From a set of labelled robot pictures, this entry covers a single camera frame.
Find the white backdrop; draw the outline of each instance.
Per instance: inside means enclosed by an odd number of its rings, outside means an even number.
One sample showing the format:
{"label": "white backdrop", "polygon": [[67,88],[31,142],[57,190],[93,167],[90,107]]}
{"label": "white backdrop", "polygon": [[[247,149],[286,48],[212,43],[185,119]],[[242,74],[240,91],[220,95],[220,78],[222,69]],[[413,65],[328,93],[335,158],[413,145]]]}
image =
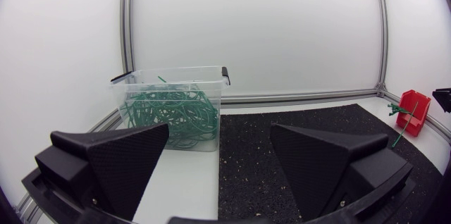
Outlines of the white backdrop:
{"label": "white backdrop", "polygon": [[227,66],[227,96],[371,89],[378,0],[132,0],[137,69]]}
{"label": "white backdrop", "polygon": [[432,97],[451,87],[451,12],[446,0],[386,0],[386,86],[398,95],[415,89],[432,98],[429,114],[451,128],[451,115]]}
{"label": "white backdrop", "polygon": [[86,132],[115,105],[119,0],[0,0],[0,185],[11,204],[52,130]]}

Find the speckled black mat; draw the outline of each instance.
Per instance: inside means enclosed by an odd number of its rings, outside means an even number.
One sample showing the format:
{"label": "speckled black mat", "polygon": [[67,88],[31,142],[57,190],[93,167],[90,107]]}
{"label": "speckled black mat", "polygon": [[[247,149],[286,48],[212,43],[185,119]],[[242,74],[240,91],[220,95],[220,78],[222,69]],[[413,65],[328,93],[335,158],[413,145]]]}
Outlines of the speckled black mat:
{"label": "speckled black mat", "polygon": [[[357,104],[309,111],[221,116],[220,220],[261,216],[274,223],[301,223],[288,182],[269,139],[271,123],[350,134],[386,133],[390,146],[398,133]],[[394,151],[409,161],[414,191],[389,223],[415,223],[442,175],[412,144],[402,138]]]}

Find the tangled green cable ties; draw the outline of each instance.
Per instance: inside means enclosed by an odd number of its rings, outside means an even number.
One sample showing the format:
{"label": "tangled green cable ties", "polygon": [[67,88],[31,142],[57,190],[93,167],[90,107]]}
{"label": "tangled green cable ties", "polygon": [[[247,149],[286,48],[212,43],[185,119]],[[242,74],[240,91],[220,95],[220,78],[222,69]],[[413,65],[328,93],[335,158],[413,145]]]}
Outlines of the tangled green cable ties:
{"label": "tangled green cable ties", "polygon": [[183,85],[171,85],[165,90],[151,86],[131,94],[121,107],[129,117],[129,128],[167,123],[167,145],[183,149],[216,138],[218,110],[203,91],[196,86],[186,90]]}

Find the red plastic bin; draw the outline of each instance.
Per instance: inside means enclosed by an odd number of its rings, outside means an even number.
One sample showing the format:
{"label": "red plastic bin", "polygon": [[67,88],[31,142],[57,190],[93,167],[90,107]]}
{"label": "red plastic bin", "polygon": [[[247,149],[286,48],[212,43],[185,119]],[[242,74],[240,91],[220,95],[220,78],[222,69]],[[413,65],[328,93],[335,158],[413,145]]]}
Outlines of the red plastic bin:
{"label": "red plastic bin", "polygon": [[[415,90],[409,90],[401,96],[400,107],[410,112],[414,110],[415,104],[417,102],[418,105],[416,106],[414,117],[410,120],[410,123],[406,128],[406,131],[414,137],[418,136],[420,130],[424,125],[426,115],[428,114],[429,104],[431,103],[431,98],[425,96],[422,93],[418,93]],[[397,115],[396,123],[400,127],[404,128],[407,121],[409,121],[409,118],[410,114],[399,112]]]}

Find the clear plastic bin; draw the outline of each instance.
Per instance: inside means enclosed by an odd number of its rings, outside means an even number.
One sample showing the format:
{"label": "clear plastic bin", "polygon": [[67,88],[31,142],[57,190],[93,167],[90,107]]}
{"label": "clear plastic bin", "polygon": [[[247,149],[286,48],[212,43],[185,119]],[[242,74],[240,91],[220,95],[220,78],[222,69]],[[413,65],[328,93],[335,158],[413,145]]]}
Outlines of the clear plastic bin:
{"label": "clear plastic bin", "polygon": [[126,127],[168,123],[166,149],[215,151],[221,92],[230,85],[220,66],[138,70],[111,80]]}

